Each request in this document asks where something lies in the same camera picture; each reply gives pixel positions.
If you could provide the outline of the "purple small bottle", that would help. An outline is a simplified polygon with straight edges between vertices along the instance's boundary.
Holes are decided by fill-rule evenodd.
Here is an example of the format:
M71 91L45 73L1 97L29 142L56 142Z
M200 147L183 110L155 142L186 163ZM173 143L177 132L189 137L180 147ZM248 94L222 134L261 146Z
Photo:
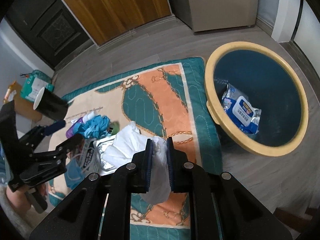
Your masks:
M66 132L66 138L71 138L76 131L78 130L79 126L87 121L87 118L85 116L79 118L78 120L74 121L71 125L71 127Z

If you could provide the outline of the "beige refrigerator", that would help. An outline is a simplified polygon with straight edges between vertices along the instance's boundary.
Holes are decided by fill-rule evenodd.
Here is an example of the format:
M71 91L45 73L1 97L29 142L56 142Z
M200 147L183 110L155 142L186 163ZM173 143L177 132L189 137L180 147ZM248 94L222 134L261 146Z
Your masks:
M172 13L194 32L255 25L258 0L168 0Z

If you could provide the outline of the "wooden cabinet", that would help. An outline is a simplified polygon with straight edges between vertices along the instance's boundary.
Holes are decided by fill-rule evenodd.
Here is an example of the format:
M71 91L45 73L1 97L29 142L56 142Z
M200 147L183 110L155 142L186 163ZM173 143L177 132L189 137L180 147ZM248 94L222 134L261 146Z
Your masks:
M171 14L168 0L63 0L97 46Z

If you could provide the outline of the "teal bin with yellow rim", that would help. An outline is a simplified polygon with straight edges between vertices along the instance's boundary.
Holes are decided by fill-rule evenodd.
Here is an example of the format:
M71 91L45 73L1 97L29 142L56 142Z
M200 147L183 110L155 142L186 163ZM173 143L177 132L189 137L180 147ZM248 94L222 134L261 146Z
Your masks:
M221 99L228 83L261 109L257 134L243 133L224 112ZM206 63L204 88L222 144L280 157L302 142L309 117L306 93L293 68L274 51L244 41L221 45Z

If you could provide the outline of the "blue wet wipes pack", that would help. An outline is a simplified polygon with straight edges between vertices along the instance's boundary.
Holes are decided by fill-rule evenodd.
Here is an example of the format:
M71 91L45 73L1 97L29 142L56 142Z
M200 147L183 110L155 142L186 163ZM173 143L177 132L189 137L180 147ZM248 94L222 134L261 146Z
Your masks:
M259 132L261 109L253 107L248 96L230 83L222 95L221 105L224 112L243 133L255 135Z

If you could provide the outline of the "black paper cup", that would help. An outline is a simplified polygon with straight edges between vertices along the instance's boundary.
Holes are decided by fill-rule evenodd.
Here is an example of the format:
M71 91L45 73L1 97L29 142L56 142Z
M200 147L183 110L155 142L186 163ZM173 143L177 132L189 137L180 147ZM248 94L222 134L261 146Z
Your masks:
M54 121L59 121L65 118L68 111L68 103L47 88L42 87L34 101L33 110Z

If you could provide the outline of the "teal crumpled cloth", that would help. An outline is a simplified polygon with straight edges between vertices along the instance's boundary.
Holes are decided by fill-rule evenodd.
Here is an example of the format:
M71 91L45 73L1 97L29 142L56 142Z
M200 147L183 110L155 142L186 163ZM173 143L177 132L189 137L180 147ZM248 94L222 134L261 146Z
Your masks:
M97 115L79 126L75 134L85 139L103 139L108 134L110 119L105 115Z

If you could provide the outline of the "blue face mask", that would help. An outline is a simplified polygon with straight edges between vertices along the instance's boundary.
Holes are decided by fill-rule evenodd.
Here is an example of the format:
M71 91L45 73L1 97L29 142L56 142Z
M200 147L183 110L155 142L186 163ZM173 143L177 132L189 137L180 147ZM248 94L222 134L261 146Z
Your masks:
M65 172L65 181L68 188L73 190L76 188L85 178L82 169L78 165L75 159L71 160L66 165L67 171Z

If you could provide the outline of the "white door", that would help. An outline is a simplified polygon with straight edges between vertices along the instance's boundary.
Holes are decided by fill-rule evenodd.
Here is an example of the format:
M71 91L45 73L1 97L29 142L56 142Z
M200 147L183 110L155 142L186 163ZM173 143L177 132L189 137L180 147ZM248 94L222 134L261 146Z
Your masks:
M319 21L306 0L303 0L302 14L294 38L295 43L306 55L316 73L319 75L320 53Z

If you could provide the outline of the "teal package on floor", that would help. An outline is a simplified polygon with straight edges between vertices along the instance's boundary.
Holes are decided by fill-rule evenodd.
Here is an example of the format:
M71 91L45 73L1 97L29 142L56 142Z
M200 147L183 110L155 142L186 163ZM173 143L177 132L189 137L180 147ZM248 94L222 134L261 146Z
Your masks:
M25 77L24 84L20 91L20 96L25 100L34 102L43 87L51 92L54 90L51 78L40 70L34 70L31 73L21 74L20 76Z

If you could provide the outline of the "teal orange quilted mat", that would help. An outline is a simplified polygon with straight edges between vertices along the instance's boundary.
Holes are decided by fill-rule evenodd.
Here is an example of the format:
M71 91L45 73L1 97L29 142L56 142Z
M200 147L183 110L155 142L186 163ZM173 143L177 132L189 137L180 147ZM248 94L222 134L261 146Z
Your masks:
M190 57L156 63L95 82L64 96L66 126L92 111L143 135L172 138L176 149L207 172L222 172L220 142L204 91L204 60ZM150 205L131 197L131 239L189 239L187 194Z

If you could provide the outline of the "silver foil wrapper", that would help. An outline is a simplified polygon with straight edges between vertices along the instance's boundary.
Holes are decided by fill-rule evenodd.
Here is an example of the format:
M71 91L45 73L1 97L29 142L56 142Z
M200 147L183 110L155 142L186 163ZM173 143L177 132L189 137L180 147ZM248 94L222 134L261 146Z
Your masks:
M115 138L116 135L112 135L93 142L102 172L109 172L117 168L119 157L114 154L115 151L112 146Z

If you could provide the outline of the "black white crumpled wrapper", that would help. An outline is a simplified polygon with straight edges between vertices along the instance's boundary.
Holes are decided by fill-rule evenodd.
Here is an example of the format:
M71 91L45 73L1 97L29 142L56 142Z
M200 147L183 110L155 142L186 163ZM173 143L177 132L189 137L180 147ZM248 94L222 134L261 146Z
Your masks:
M81 173L85 175L92 172L99 173L101 168L94 142L94 139L85 139L79 148L79 153L76 154L76 163L81 168Z

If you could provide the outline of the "black ornate door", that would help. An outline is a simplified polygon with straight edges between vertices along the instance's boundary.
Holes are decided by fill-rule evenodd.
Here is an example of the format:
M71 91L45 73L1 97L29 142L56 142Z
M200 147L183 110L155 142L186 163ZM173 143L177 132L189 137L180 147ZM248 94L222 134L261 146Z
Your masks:
M61 0L13 0L5 19L52 69L89 40Z

